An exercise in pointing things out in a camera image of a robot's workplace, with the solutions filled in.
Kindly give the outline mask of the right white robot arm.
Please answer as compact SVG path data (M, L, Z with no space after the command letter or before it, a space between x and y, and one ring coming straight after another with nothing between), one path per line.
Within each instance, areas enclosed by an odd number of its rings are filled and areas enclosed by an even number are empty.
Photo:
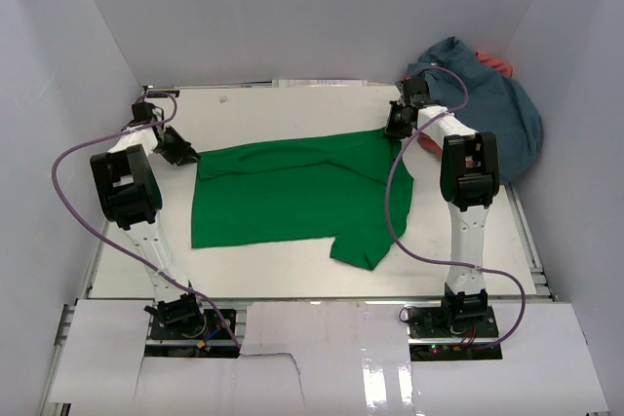
M403 139L423 128L424 136L442 151L440 188L451 223L452 265L445 294L439 308L424 314L425 324L460 337L487 318L482 268L488 210L499 190L496 138L461 123L430 96L422 77L404 79L400 92L401 97L390 102L384 133Z

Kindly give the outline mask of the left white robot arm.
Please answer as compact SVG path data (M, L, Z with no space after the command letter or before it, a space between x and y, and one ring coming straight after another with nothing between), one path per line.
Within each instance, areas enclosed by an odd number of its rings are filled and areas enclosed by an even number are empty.
M145 267L155 302L146 311L166 329L186 338L197 338L206 329L206 313L173 251L159 221L163 199L148 157L162 156L172 166L197 164L200 155L192 144L165 123L164 111L153 103L132 105L133 119L127 135L104 153L91 157L90 165L99 202L106 219L116 224L132 243Z

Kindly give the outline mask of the green polo shirt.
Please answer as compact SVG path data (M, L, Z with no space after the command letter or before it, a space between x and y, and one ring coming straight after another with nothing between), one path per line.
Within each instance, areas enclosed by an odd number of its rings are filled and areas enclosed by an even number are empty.
M374 270L407 229L413 178L383 130L202 153L193 248L330 238L330 258Z

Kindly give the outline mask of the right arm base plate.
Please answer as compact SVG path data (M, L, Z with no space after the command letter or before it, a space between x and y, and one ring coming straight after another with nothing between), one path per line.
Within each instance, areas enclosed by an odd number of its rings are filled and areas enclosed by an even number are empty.
M487 307L483 318L468 324L449 325L441 307L403 307L398 319L408 328L412 362L502 360L494 311Z

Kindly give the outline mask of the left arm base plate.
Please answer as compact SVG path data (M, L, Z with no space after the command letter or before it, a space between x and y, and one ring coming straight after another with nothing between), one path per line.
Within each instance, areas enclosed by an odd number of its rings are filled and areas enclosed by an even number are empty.
M148 328L144 355L148 358L236 359L238 347L212 309L205 318L182 329L166 328L153 318Z

